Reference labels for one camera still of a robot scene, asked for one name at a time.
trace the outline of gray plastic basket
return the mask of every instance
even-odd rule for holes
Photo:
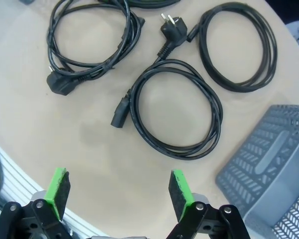
[[[299,239],[299,106],[271,106],[216,184],[257,238]]]

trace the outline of white slatted panel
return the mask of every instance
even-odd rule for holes
[[[22,206],[25,206],[35,192],[43,190],[1,148],[0,160],[4,174],[4,185],[0,195],[7,201],[19,202]],[[106,236],[106,234],[75,215],[69,209],[65,209],[64,220],[82,239],[92,236]]]

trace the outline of robotic arm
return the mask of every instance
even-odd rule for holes
[[[34,239],[39,236],[72,239],[61,223],[69,192],[69,173],[65,168],[58,168],[44,198],[33,200],[24,207],[17,202],[4,206],[0,215],[0,239]],[[166,239],[193,239],[197,233],[209,234],[211,239],[250,239],[235,206],[224,205],[215,209],[208,203],[195,201],[180,170],[172,171],[169,192],[178,224]]]

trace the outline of plug prong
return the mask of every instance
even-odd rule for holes
[[[164,19],[165,22],[168,22],[168,19],[166,18],[166,16],[164,15],[164,13],[161,14],[161,17]]]
[[[170,16],[170,15],[167,15],[168,19],[170,20],[170,22],[175,25],[175,21],[174,19]]]

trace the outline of table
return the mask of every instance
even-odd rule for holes
[[[217,172],[268,106],[299,104],[299,46],[265,1],[245,0],[263,14],[277,38],[277,72],[267,87],[249,94],[222,89],[207,75],[196,41],[184,43],[170,56],[197,69],[223,104],[222,134],[211,154],[192,162],[168,158],[143,141],[130,118],[123,129],[110,125],[121,97],[165,41],[160,13],[181,16],[191,30],[206,10],[223,2],[182,0],[161,10],[135,9],[146,23],[132,53],[102,78],[64,97],[46,84],[45,35],[55,1],[37,0],[29,6],[0,1],[0,146],[43,188],[56,167],[66,167],[72,184],[68,208],[115,237],[164,238],[170,232],[176,217],[167,187],[175,168],[182,169],[192,190],[206,195],[214,207],[227,203],[214,182]],[[97,62],[116,49],[123,29],[121,14],[91,9],[66,17],[57,39],[65,55]],[[261,42],[242,16],[217,15],[207,40],[215,66],[229,79],[239,82],[256,71]],[[207,100],[181,76],[153,77],[140,104],[146,126],[168,143],[194,143],[210,124]]]

